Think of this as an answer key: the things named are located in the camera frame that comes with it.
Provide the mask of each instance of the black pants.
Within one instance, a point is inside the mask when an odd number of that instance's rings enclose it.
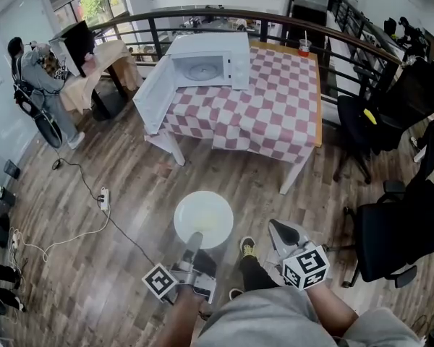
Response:
[[[10,266],[2,266],[0,265],[0,280],[9,281],[10,283],[14,283],[16,281],[16,273]],[[8,304],[11,307],[16,309],[20,308],[19,302],[15,298],[13,292],[8,289],[0,288],[0,299],[4,304]]]
[[[244,257],[239,263],[239,270],[243,274],[245,292],[279,287],[253,256]]]

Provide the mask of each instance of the wooden floor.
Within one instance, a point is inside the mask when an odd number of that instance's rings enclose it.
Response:
[[[226,302],[228,290],[241,286],[237,270],[238,242],[252,235],[258,257],[271,274],[276,262],[268,237],[268,220],[279,218],[302,224],[317,243],[349,244],[352,223],[344,223],[342,208],[375,202],[381,182],[408,182],[418,166],[405,134],[398,151],[373,158],[373,182],[363,183],[353,163],[339,184],[333,182],[341,150],[329,143],[334,132],[325,129],[326,141],[315,150],[286,196],[278,193],[287,166],[277,160],[243,152],[211,150],[209,141],[184,137],[180,146],[184,167],[171,156],[143,141],[142,122],[129,104],[115,121],[95,122],[84,116],[79,128],[86,133],[76,151],[65,147],[61,156],[81,163],[87,183],[98,194],[111,190],[111,217],[143,247],[154,262],[170,265],[183,249],[174,233],[173,213],[190,192],[211,190],[229,201],[234,212],[230,238],[211,256],[218,269],[216,307]],[[424,125],[412,130],[419,135]],[[12,225],[28,243],[46,248],[81,232],[103,226],[105,217],[82,183],[77,167],[52,171],[56,153],[34,140],[22,162],[22,177],[13,185],[18,203]],[[25,291],[20,294],[28,313],[18,321],[0,317],[0,336],[13,338],[13,346],[149,346],[162,326],[168,306],[159,303],[141,282],[150,264],[138,248],[111,224],[105,231],[51,249],[49,261],[34,248],[19,248],[25,266]],[[359,313],[370,307],[391,308],[405,323],[423,334],[434,323],[434,254],[418,262],[419,272],[410,286],[396,290],[380,280],[351,289],[340,287],[355,266],[353,252],[329,255],[331,288]],[[0,249],[0,263],[6,263]]]

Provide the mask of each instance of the pink and white checkered tablecloth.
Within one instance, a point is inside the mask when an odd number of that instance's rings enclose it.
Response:
[[[181,87],[163,127],[176,134],[213,139],[216,148],[301,163],[315,143],[317,64],[261,48],[251,48],[250,58],[249,90]]]

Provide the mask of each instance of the person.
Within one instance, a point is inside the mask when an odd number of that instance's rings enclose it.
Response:
[[[14,284],[14,289],[21,285],[21,273],[10,266],[0,265],[0,280],[8,281]],[[0,304],[7,304],[15,309],[26,312],[26,308],[21,300],[8,289],[0,288]]]
[[[324,282],[303,292],[281,287],[260,266],[252,238],[244,238],[240,249],[245,292],[230,292],[232,300],[210,317],[194,346],[421,346],[390,310],[359,317]],[[189,346],[202,301],[182,286],[154,346]]]
[[[59,128],[66,135],[67,144],[71,149],[75,149],[84,140],[85,133],[77,131],[59,97],[64,80],[51,77],[40,65],[42,55],[49,53],[49,50],[48,45],[36,44],[33,50],[24,52],[21,38],[11,39],[8,43],[8,54],[12,58],[12,74],[15,79],[24,80],[34,87],[31,101],[55,118]]]
[[[421,56],[425,57],[425,49],[426,49],[426,40],[422,35],[421,30],[412,27],[408,19],[405,17],[400,17],[399,25],[404,28],[404,36],[397,40],[397,43],[400,45],[409,44],[411,45],[407,51],[405,51],[405,55],[403,58],[403,62],[407,61],[409,56]]]

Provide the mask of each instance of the white microwave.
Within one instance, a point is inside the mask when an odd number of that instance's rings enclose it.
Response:
[[[246,33],[200,33],[177,37],[148,75],[133,101],[148,134],[156,134],[178,87],[249,88]]]

